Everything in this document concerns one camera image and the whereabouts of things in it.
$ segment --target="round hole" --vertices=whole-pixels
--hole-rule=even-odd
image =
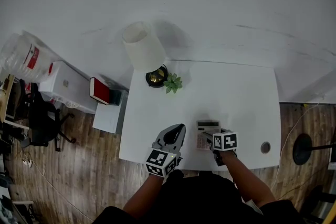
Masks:
[[[271,150],[271,145],[268,142],[263,142],[263,144],[261,145],[260,148],[261,152],[264,154],[269,153],[269,151]]]

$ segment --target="red book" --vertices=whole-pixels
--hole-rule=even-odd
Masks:
[[[110,103],[110,89],[96,78],[90,79],[90,96],[103,104]]]

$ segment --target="wooden floor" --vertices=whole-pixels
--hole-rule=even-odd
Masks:
[[[281,104],[281,141],[307,108],[302,105]],[[77,110],[75,119],[68,119],[64,133],[76,138],[76,144],[61,140],[61,152],[55,152],[54,144],[49,147],[29,147],[25,150],[45,178],[74,206],[91,219],[95,219],[106,206],[122,208],[125,202],[141,186],[148,176],[142,164],[118,159],[119,134],[101,132],[92,128],[93,115]],[[334,105],[319,105],[307,112],[283,149],[281,168],[274,194],[277,199],[290,199],[300,208],[308,191],[318,184],[329,188],[333,172],[327,170],[329,150],[315,151],[303,166],[296,166],[291,149],[296,137],[302,133],[312,136],[314,145],[331,141],[336,125]],[[19,145],[5,162],[14,184],[10,188],[13,200],[33,200],[34,209],[41,214],[44,223],[91,223],[75,208],[69,205],[54,190],[38,169],[21,161]],[[184,171],[187,176],[197,175],[196,171]],[[277,167],[253,171],[268,186],[274,182]],[[229,178],[228,172],[220,175]]]

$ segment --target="white box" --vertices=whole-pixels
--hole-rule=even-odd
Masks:
[[[90,97],[90,81],[64,62],[52,64],[48,79],[40,83],[38,90],[62,103],[71,101],[79,104],[77,109],[85,113],[96,112],[97,102]]]

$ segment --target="lamp base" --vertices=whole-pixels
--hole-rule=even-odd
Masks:
[[[296,165],[305,164],[311,155],[311,151],[306,150],[312,147],[312,141],[308,134],[300,134],[296,138],[293,146],[293,160]]]
[[[161,66],[157,70],[146,73],[146,81],[149,87],[160,88],[163,87],[163,82],[168,78],[168,70],[165,66]]]

